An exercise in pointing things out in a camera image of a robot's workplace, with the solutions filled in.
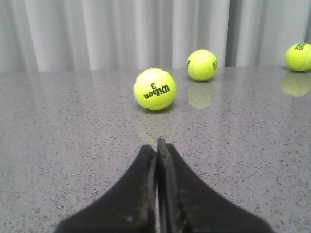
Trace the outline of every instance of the speckled gray surface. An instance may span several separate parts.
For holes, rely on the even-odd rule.
[[[140,71],[0,75],[0,232],[52,232],[160,136],[276,232],[311,232],[311,73],[222,68],[196,83],[169,71],[177,95],[160,112],[134,99]]]

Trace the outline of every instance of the granite countertop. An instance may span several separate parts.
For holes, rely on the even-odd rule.
[[[177,94],[158,112],[136,103],[141,70],[1,74],[0,232],[52,232],[158,137],[275,232],[311,232],[311,73],[227,67],[198,83],[168,71]]]

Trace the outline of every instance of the white curtain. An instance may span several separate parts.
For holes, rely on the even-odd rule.
[[[311,43],[311,0],[0,0],[0,73],[284,65]]]

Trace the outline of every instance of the curtain fold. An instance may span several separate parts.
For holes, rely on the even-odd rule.
[[[0,0],[0,73],[285,65],[311,43],[311,0]]]

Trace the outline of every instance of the table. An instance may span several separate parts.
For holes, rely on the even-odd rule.
[[[226,67],[198,83],[168,71],[177,94],[158,112],[136,103],[141,70],[1,74],[0,232],[52,232],[158,137],[276,232],[311,232],[311,73]]]

